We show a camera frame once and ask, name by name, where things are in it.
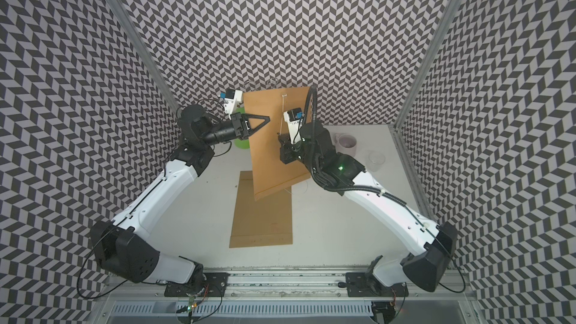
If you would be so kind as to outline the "brown kraft file bag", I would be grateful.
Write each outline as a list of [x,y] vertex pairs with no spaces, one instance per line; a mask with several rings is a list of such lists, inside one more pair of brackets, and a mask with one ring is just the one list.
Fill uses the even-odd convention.
[[307,87],[277,88],[244,93],[247,114],[268,116],[270,122],[249,138],[255,198],[260,200],[310,178],[299,161],[284,164],[280,160],[279,134],[288,132],[283,113],[302,108]]

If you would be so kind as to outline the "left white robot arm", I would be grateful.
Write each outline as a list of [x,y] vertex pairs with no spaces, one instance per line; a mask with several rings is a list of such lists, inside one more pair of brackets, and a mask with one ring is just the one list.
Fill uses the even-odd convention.
[[192,282],[200,272],[199,263],[161,253],[148,239],[180,193],[208,167],[215,145],[246,140],[269,121],[267,115],[240,112],[221,121],[199,104],[184,108],[177,119],[181,130],[179,144],[159,176],[114,219],[98,221],[91,228],[97,266],[134,283]]

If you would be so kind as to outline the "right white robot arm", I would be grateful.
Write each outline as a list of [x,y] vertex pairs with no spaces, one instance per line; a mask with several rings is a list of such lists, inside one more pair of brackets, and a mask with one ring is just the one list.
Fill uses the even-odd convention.
[[288,131],[278,136],[280,160],[303,163],[313,181],[324,191],[337,193],[372,214],[400,240],[408,253],[403,258],[378,256],[369,267],[369,277],[384,287],[412,282],[432,293],[452,264],[458,230],[412,210],[386,190],[354,157],[338,152],[329,131],[320,123],[289,121]]

